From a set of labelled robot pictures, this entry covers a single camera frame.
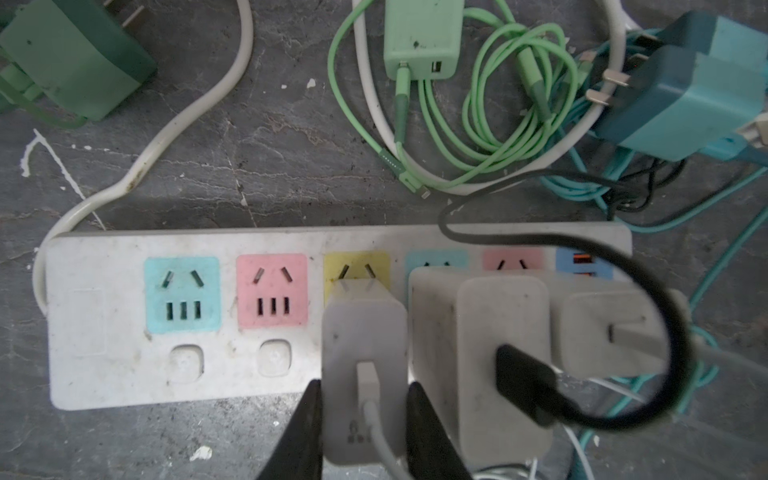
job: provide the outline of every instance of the yellow power outlet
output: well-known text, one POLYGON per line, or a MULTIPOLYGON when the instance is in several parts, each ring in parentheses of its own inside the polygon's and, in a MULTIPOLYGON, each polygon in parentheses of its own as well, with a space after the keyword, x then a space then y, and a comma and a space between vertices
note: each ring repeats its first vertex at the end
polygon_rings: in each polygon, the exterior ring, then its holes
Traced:
POLYGON ((326 253, 323 258, 326 303, 333 284, 340 278, 375 278, 389 290, 389 255, 381 250, 326 253))

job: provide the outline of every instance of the green power adapter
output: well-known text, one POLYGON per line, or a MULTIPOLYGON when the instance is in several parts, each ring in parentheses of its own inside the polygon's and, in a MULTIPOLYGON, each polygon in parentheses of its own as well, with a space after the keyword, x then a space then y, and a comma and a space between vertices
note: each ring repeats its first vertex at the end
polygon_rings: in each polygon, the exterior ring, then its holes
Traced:
POLYGON ((124 30, 127 23, 118 24, 93 0, 33 0, 6 22, 0 32, 0 54, 11 62, 0 71, 6 107, 39 112, 31 101, 45 94, 66 111, 98 121, 157 70, 124 30))
POLYGON ((412 80, 441 80, 456 72, 464 0, 386 0, 384 65, 397 79, 407 64, 412 80))

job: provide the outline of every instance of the white debris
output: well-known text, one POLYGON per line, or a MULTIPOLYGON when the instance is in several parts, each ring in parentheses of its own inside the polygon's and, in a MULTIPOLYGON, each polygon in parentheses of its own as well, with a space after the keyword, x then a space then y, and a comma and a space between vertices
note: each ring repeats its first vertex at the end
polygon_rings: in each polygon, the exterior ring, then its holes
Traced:
POLYGON ((190 457, 190 462, 194 462, 195 460, 210 460, 210 457, 212 456, 214 456, 213 449, 207 445, 203 445, 190 457))

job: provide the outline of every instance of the pink power outlet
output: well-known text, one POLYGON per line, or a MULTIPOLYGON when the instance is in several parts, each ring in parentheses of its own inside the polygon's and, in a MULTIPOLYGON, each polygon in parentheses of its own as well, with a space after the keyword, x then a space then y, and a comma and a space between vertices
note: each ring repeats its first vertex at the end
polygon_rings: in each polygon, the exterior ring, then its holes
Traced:
POLYGON ((308 303, 306 256, 237 258, 237 325, 241 329, 305 325, 308 303))
POLYGON ((543 270, 544 251, 534 247, 487 248, 482 253, 483 270, 543 270))

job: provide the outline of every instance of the white paint streak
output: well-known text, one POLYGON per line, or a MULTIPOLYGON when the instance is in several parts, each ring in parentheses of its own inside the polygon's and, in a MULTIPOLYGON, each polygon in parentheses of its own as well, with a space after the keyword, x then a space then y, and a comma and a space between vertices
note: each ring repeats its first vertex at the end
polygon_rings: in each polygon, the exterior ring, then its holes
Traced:
POLYGON ((210 460, 210 457, 214 456, 214 451, 211 447, 203 445, 197 449, 197 451, 190 457, 190 462, 195 460, 210 460))
MULTIPOLYGON (((74 178, 69 174, 69 171, 64 166, 64 162, 61 161, 61 158, 58 157, 56 152, 54 152, 53 147, 51 144, 48 143, 47 140, 45 140, 45 137, 40 135, 40 132, 37 128, 33 129, 35 132, 35 138, 32 139, 31 142, 27 144, 27 146, 24 149, 24 156, 19 161, 19 167, 22 169, 22 177, 27 178, 29 177, 29 155, 32 153, 32 151, 35 149, 35 147, 40 144, 43 147, 45 147, 46 150, 48 150, 48 153, 51 154, 51 157, 56 162, 58 167, 61 169, 61 174, 64 175, 64 179, 69 183, 69 186, 72 187, 72 190, 83 200, 85 200, 85 195, 83 195, 82 190, 80 190, 80 187, 78 186, 77 182, 74 181, 74 178)), ((106 230, 107 227, 104 226, 104 222, 101 221, 101 218, 94 212, 94 217, 96 217, 96 221, 98 222, 99 226, 102 230, 106 230)))

